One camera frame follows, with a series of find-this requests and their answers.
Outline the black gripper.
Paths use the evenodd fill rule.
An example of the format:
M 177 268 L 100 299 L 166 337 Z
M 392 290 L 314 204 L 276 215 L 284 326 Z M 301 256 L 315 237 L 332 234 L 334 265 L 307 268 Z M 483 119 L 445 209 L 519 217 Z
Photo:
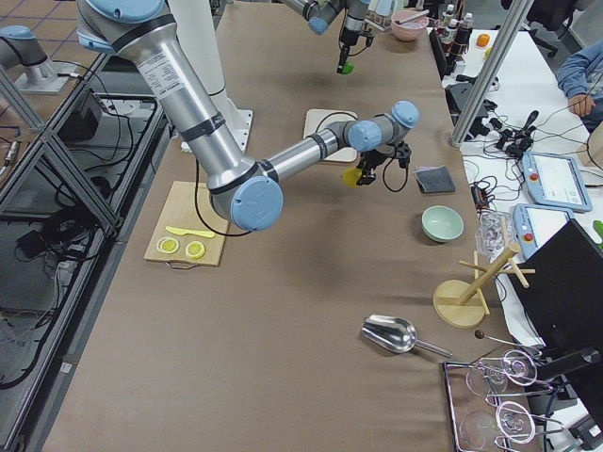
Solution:
M 346 14 L 339 33 L 340 53 L 337 62 L 337 73 L 348 73 L 346 69 L 351 48 L 357 44 L 364 21 Z
M 392 151 L 383 153 L 377 149 L 362 153 L 356 168 L 360 170 L 360 176 L 358 177 L 356 184 L 358 186 L 368 186 L 376 180 L 375 170 L 385 163 L 385 168 L 382 173 L 382 181 L 385 186 L 388 185 L 385 179 L 387 168 L 394 162 L 397 161 L 399 167 L 405 170 L 405 178 L 403 185 L 405 186 L 408 182 L 409 166 L 411 162 L 412 151 L 410 146 L 406 142 L 392 146 Z

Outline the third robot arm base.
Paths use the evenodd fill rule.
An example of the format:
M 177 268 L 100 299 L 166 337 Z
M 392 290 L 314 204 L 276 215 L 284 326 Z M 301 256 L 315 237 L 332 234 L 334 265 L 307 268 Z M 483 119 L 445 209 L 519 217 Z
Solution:
M 56 94 L 67 83 L 76 66 L 51 60 L 32 31 L 24 25 L 1 29 L 1 65 L 9 70 L 22 66 L 24 72 L 14 82 L 21 92 Z

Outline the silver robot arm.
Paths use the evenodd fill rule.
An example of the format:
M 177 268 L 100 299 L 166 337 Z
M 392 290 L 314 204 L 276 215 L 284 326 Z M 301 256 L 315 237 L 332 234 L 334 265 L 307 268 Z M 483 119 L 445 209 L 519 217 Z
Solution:
M 176 38 L 163 1 L 80 1 L 80 42 L 132 61 L 207 173 L 214 211 L 243 233 L 262 231 L 281 215 L 279 185 L 342 148 L 359 153 L 401 146 L 418 121 L 416 106 L 399 101 L 366 121 L 335 121 L 267 160 L 245 155 L 228 130 Z
M 369 1 L 284 0 L 283 4 L 300 14 L 317 35 L 324 34 L 338 15 L 344 13 L 338 35 L 340 53 L 336 71 L 340 74 L 351 73 L 353 65 L 348 58 L 359 55 L 372 45 L 374 35 L 366 22 Z

